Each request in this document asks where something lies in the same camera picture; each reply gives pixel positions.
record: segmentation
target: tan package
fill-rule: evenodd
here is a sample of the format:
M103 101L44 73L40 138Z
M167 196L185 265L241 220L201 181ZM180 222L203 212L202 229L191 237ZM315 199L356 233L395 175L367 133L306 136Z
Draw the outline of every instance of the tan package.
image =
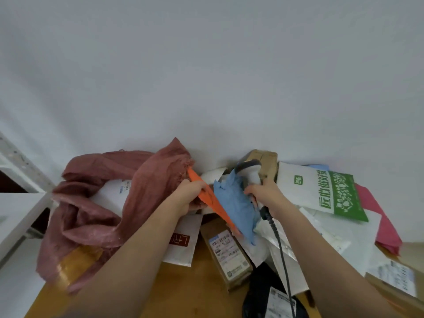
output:
M409 267L406 274L415 284L414 294L407 294L387 282L367 273L365 278L371 283L389 304L400 314L409 317L424 317L424 273Z
M208 222L200 227L200 232L227 290L241 285L250 276L253 267L225 221L218 218Z
M246 161L251 159L258 159L261 161L261 170L259 171L259 177L261 181L265 178L271 178L275 181L277 175L277 153L270 152L267 150L252 150L247 156Z

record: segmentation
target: dusty pink fabric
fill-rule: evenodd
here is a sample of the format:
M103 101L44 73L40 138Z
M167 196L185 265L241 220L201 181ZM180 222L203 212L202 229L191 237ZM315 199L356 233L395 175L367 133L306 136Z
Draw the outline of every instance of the dusty pink fabric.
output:
M399 255L399 248L402 245L402 240L398 235L395 227L390 222L383 209L378 205L377 201L368 190L368 188L356 184L361 206L367 210L381 214L380 227L377 233L377 242L395 255Z
M177 188L193 163L177 138L157 153L119 151L73 158L62 174L65 181L53 190L60 204L42 241L37 272L55 281L59 263L79 245L103 248L100 259L68 287L69 292L81 289ZM89 199L114 179L132 179L122 219Z

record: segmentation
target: white shelf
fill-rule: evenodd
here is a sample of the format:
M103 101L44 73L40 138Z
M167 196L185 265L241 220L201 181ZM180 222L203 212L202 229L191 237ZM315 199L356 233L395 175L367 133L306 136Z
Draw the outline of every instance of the white shelf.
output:
M35 272L40 245L24 240L0 269L0 318L23 318L43 288Z
M50 204L50 193L0 193L0 260Z

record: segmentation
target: barcode scanner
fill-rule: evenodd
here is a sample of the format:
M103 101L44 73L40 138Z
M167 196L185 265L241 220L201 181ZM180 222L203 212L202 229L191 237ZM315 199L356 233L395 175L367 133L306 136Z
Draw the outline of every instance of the barcode scanner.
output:
M238 176L245 177L249 184L262 185L261 179L259 177L259 171L261 169L261 166L262 166L262 163L260 162L260 160L251 159L249 161L244 161L239 163L235 167L235 173ZM259 214L261 215L261 218L265 221L268 221L269 225L272 228L272 231L274 232L275 237L277 238L278 246L280 247L281 261L283 262L284 273L285 273L286 281L287 281L287 293L289 296L292 315L293 315L293 318L295 318L293 300L292 300L291 291L290 291L289 276L287 274L286 262L284 261L283 248L281 246L280 236L278 234L278 230L277 230L277 227L275 226L271 213L269 213L268 207L264 206L259 201L257 202L258 202Z

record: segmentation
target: white wall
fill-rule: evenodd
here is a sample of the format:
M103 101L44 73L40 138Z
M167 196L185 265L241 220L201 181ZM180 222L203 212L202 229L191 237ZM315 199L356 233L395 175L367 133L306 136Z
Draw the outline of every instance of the white wall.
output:
M0 0L0 128L54 181L157 150L329 163L424 241L424 0Z

